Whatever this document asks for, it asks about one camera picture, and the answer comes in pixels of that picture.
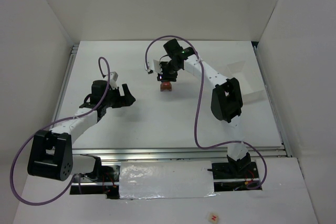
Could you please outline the brown wedge wood block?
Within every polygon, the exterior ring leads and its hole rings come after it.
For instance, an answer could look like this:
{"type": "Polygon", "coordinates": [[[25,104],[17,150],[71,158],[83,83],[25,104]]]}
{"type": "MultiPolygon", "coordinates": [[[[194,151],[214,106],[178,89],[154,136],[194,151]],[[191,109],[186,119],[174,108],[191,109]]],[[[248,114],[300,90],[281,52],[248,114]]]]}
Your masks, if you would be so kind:
{"type": "Polygon", "coordinates": [[[160,90],[161,90],[161,92],[163,92],[163,91],[172,91],[172,88],[168,87],[168,86],[167,87],[164,86],[164,87],[161,87],[160,90]]]}

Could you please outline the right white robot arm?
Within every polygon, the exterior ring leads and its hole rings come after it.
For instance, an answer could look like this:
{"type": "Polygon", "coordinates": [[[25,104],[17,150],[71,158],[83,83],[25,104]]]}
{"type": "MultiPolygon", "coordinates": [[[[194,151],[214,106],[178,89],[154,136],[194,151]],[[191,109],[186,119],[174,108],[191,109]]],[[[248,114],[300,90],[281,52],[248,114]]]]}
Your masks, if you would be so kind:
{"type": "Polygon", "coordinates": [[[168,42],[163,45],[169,61],[156,64],[155,72],[160,82],[175,82],[180,70],[187,71],[196,77],[200,83],[200,91],[197,100],[196,114],[194,120],[194,141],[202,150],[213,149],[220,146],[227,146],[228,173],[240,175],[244,173],[251,164],[251,157],[248,152],[249,144],[244,141],[240,129],[240,116],[243,107],[242,93],[239,81],[235,78],[226,77],[218,73],[213,67],[201,59],[195,47],[189,42],[188,47],[180,45],[181,37],[171,36],[168,42]],[[230,140],[211,146],[202,146],[198,141],[198,119],[205,87],[212,92],[211,112],[215,119],[223,122],[226,126],[230,140]]]}

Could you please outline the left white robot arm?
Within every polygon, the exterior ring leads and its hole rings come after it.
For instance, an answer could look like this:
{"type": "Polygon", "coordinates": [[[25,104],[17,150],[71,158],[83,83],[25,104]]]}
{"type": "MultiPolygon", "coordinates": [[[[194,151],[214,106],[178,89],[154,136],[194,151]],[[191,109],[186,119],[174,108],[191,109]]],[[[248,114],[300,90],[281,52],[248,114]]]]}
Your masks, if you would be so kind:
{"type": "Polygon", "coordinates": [[[112,87],[105,80],[92,83],[91,93],[69,120],[58,123],[50,130],[39,130],[33,137],[27,171],[31,176],[59,181],[66,180],[72,171],[72,146],[83,133],[96,125],[108,108],[131,106],[135,97],[126,83],[112,87]]]}

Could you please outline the silver foil sheet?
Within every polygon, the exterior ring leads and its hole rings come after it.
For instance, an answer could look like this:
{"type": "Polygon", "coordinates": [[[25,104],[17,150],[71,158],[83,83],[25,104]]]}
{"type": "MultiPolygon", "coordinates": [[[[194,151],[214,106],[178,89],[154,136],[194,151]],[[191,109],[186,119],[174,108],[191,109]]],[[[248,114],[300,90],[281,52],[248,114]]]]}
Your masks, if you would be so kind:
{"type": "Polygon", "coordinates": [[[210,161],[123,162],[121,199],[205,198],[215,196],[210,161]]]}

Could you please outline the small letter N tile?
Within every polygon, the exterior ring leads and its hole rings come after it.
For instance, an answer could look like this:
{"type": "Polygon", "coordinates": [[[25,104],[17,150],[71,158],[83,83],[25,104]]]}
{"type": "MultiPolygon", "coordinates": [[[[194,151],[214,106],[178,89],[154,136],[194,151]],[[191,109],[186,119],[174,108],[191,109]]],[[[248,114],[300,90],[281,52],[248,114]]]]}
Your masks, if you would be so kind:
{"type": "Polygon", "coordinates": [[[211,224],[218,224],[219,215],[217,213],[214,213],[214,212],[209,212],[209,214],[207,216],[207,220],[211,224]]]}

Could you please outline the aluminium rail frame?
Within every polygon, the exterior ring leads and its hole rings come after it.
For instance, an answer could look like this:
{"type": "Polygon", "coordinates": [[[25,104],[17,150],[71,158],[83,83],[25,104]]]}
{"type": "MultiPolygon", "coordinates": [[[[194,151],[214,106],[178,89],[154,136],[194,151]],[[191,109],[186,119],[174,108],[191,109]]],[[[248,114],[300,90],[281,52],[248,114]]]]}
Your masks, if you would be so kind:
{"type": "MultiPolygon", "coordinates": [[[[249,41],[194,41],[193,45],[205,62],[220,74],[225,75],[228,64],[239,61],[247,61],[259,70],[249,41]]],[[[82,41],[73,48],[57,108],[58,118],[75,113],[90,93],[92,82],[100,79],[97,66],[100,56],[118,73],[118,84],[126,83],[136,98],[130,107],[108,109],[101,122],[75,141],[74,154],[98,155],[105,160],[226,155],[226,145],[202,150],[195,144],[194,120],[200,82],[190,73],[180,71],[172,92],[160,92],[156,75],[145,72],[145,58],[164,59],[164,54],[162,41],[154,44],[149,41],[82,41]]],[[[205,87],[198,119],[198,141],[206,147],[229,140],[226,126],[211,112],[211,95],[211,89],[205,87]]],[[[251,156],[287,155],[266,89],[264,100],[244,103],[241,122],[251,156]]]]}

